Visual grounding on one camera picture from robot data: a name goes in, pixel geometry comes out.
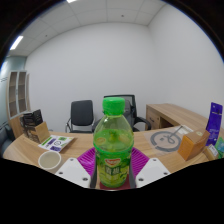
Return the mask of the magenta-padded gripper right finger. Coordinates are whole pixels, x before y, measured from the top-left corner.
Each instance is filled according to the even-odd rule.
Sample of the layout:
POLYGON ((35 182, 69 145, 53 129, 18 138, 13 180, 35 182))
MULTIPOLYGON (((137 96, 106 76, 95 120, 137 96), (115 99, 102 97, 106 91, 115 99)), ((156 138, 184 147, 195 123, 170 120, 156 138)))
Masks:
POLYGON ((133 148, 129 167, 130 188, 140 188, 157 181, 170 172, 158 158, 149 158, 140 150, 133 148))

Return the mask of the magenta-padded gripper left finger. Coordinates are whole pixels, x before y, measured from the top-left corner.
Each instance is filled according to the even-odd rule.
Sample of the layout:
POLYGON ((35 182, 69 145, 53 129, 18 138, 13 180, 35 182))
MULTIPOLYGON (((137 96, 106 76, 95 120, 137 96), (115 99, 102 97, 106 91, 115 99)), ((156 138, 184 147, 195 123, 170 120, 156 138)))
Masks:
POLYGON ((56 175, 81 187, 94 188, 97 182, 95 149, 87 150, 78 158, 68 158, 56 175))

